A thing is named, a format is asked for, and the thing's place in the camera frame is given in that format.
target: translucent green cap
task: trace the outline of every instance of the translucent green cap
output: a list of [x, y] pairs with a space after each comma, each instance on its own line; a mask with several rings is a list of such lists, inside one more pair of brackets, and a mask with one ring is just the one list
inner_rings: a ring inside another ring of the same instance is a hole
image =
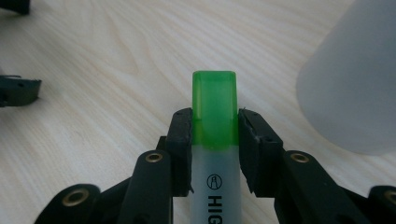
[[236, 78], [231, 71], [197, 71], [192, 78], [192, 144], [211, 150], [238, 145]]

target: circular logo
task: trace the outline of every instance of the circular logo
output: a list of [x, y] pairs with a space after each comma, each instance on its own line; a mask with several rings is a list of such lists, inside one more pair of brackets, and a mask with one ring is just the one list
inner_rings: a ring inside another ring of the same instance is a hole
[[222, 185], [221, 177], [219, 175], [210, 175], [206, 183], [210, 189], [219, 189]]

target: white cup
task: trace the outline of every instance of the white cup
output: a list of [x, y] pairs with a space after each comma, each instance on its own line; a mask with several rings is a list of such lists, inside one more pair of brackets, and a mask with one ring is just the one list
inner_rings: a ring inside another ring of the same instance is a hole
[[396, 1], [356, 0], [304, 65], [306, 118], [344, 149], [396, 150]]

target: wooden table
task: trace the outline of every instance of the wooden table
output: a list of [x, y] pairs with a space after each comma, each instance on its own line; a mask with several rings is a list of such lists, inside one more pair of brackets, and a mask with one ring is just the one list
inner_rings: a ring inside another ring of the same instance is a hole
[[[29, 16], [0, 10], [0, 67], [43, 80], [40, 98], [0, 108], [0, 223], [33, 223], [60, 190], [108, 189], [191, 106], [191, 74], [233, 70], [238, 105], [259, 112], [285, 142], [332, 178], [367, 195], [396, 186], [396, 151], [337, 147], [307, 122], [296, 78], [352, 0], [34, 0]], [[242, 181], [243, 223], [277, 223], [273, 200]], [[189, 223], [175, 199], [175, 223]]]

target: highlighter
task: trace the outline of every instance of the highlighter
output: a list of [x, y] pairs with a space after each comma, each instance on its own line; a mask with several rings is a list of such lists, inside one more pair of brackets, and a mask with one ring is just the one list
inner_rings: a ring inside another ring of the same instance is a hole
[[195, 72], [192, 113], [191, 223], [241, 223], [235, 72]]

